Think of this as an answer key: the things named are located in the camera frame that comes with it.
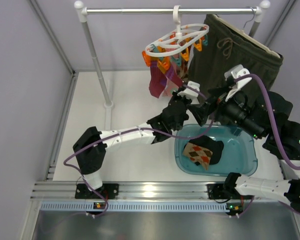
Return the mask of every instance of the hanger hook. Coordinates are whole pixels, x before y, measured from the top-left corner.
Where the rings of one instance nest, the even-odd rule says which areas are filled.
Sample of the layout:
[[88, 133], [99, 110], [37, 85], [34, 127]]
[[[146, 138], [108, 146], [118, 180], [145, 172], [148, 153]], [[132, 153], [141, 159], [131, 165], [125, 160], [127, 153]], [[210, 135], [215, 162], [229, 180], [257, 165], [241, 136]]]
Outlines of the hanger hook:
[[179, 14], [179, 8], [181, 5], [175, 5], [173, 7], [173, 22], [176, 24], [176, 33], [175, 33], [175, 38], [180, 39], [182, 37], [182, 32], [181, 32], [181, 15]]

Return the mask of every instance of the teal clip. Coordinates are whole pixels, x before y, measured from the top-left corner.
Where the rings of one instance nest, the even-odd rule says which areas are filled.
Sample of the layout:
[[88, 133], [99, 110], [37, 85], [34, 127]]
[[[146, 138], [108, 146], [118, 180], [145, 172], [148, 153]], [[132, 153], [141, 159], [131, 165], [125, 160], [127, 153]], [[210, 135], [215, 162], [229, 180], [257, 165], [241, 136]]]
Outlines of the teal clip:
[[181, 57], [180, 57], [180, 56], [179, 56], [178, 58], [175, 58], [174, 56], [171, 56], [171, 59], [172, 59], [173, 62], [176, 63], [176, 65], [177, 65], [178, 67], [181, 66]]
[[[157, 53], [157, 54], [160, 53], [159, 49], [158, 49], [154, 44], [152, 44], [152, 51], [153, 51], [154, 53]], [[158, 57], [158, 59], [159, 59], [160, 61], [163, 61], [163, 60], [164, 60], [164, 57], [161, 56], [161, 57]]]
[[204, 41], [202, 42], [204, 46], [208, 46], [208, 35], [204, 36]]

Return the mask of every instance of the gray floor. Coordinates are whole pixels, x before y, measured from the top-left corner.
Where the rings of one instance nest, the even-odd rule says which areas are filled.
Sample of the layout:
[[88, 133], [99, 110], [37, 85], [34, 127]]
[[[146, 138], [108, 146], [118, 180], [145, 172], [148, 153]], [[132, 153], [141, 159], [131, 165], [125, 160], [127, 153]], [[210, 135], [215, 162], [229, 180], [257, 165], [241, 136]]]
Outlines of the gray floor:
[[[41, 212], [47, 231], [69, 212]], [[254, 203], [240, 219], [224, 213], [109, 212], [92, 219], [72, 216], [43, 234], [37, 224], [33, 240], [298, 240], [291, 212], [279, 203]]]

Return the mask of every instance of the clothing rack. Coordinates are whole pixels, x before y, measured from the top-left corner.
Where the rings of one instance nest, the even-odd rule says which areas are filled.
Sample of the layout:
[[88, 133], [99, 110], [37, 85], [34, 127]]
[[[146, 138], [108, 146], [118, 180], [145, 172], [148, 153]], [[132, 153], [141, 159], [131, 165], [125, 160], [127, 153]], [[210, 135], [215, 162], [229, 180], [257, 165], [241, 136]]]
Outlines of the clothing rack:
[[[99, 9], [85, 7], [84, 3], [80, 0], [74, 3], [74, 7], [77, 11], [79, 20], [81, 22], [84, 35], [89, 46], [90, 54], [94, 64], [95, 71], [97, 73], [102, 93], [105, 99], [104, 107], [106, 109], [105, 114], [105, 130], [111, 129], [111, 112], [114, 103], [111, 100], [113, 84], [111, 82], [106, 86], [105, 79], [102, 74], [102, 70], [97, 57], [96, 49], [92, 40], [88, 25], [88, 15], [93, 14], [173, 14], [173, 8], [118, 8], [118, 9]], [[254, 15], [254, 22], [249, 32], [249, 36], [253, 37], [259, 27], [262, 18], [270, 7], [268, 0], [263, 0], [257, 7], [242, 7], [242, 8], [180, 8], [178, 12], [180, 14], [241, 14], [241, 15]]]

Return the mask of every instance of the robotic arm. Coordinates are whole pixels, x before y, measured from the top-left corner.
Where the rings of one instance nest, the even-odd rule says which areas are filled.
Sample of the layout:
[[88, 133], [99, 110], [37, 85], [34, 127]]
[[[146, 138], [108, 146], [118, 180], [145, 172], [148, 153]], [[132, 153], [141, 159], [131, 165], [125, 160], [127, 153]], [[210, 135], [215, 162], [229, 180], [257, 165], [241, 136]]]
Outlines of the robotic arm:
[[[242, 65], [226, 72], [224, 74], [226, 86], [211, 89], [209, 91], [210, 97], [203, 104], [191, 104], [193, 99], [198, 97], [198, 94], [189, 88], [181, 87], [173, 93], [168, 106], [163, 109], [161, 114], [139, 126], [111, 131], [98, 131], [96, 127], [88, 128], [74, 144], [73, 150], [75, 152], [97, 140], [104, 140], [76, 156], [85, 180], [93, 189], [100, 188], [103, 183], [99, 169], [106, 152], [136, 144], [160, 143], [168, 139], [169, 136], [147, 130], [147, 128], [171, 135], [172, 131], [182, 129], [184, 121], [189, 119], [186, 114], [187, 110], [191, 111], [200, 126], [204, 125], [208, 116], [214, 113], [217, 119], [226, 119], [234, 125], [238, 125], [256, 139], [268, 136], [263, 147], [282, 159], [274, 140], [263, 97], [258, 97], [252, 106], [248, 106], [248, 97], [241, 91], [241, 88], [251, 78], [247, 77], [235, 82], [235, 79], [247, 74], [249, 71]], [[187, 86], [197, 91], [200, 87], [198, 83], [192, 81]], [[284, 150], [291, 160], [300, 160], [300, 124], [288, 121], [293, 105], [275, 92], [268, 92], [268, 94]], [[224, 182], [223, 191], [228, 196], [252, 195], [274, 199], [300, 212], [300, 179], [273, 181], [232, 172]]]

